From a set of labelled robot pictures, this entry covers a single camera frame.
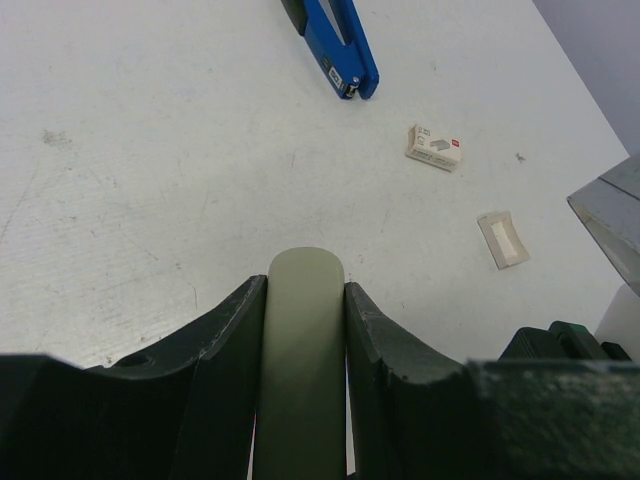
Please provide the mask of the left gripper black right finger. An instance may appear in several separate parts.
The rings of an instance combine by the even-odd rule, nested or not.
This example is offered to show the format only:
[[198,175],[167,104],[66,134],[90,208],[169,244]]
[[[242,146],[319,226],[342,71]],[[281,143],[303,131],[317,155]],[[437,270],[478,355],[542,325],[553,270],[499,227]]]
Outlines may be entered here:
[[359,479],[635,479],[639,366],[582,325],[456,362],[345,287]]

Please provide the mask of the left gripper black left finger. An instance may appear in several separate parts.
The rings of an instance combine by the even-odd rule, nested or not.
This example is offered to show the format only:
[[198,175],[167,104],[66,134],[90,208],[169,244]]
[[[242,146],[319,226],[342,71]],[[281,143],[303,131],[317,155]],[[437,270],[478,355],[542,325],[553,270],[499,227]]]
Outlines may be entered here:
[[5,479],[242,479],[267,279],[109,367],[1,359]]

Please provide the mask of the beige stapler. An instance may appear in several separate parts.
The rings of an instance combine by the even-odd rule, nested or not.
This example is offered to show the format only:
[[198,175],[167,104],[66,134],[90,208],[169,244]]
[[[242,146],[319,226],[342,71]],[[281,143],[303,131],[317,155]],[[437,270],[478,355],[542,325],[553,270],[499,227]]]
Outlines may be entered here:
[[344,287],[324,249],[292,248],[269,267],[255,479],[346,476]]

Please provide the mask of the blue stapler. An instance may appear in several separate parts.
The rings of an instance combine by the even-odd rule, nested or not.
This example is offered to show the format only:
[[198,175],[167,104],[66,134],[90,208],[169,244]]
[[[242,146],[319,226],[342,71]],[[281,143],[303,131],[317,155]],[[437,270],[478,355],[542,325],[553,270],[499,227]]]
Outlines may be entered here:
[[341,99],[352,99],[356,93],[370,99],[378,87],[379,72],[354,2],[329,1],[342,39],[320,1],[283,0],[282,5],[336,94]]

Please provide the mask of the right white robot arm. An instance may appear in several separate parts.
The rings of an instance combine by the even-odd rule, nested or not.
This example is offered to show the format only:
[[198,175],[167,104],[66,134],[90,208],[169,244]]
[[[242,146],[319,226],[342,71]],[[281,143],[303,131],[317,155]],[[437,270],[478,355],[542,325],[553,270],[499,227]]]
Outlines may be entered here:
[[564,319],[545,329],[522,327],[504,359],[639,362],[639,155],[600,174],[567,198],[569,208],[594,242],[580,264],[585,284],[612,288],[594,330]]

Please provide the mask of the staple box tray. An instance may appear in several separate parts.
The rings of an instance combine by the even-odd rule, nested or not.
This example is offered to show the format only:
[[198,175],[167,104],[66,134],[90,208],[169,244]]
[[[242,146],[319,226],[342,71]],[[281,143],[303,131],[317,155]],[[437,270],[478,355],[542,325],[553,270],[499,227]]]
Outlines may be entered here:
[[498,270],[519,265],[530,259],[508,211],[484,214],[477,219]]

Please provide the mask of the staple box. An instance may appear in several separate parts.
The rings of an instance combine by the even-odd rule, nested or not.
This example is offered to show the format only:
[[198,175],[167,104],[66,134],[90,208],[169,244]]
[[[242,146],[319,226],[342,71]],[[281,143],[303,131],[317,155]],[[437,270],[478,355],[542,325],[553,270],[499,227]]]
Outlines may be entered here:
[[461,141],[442,136],[415,124],[408,131],[405,156],[447,172],[454,172],[462,161]]

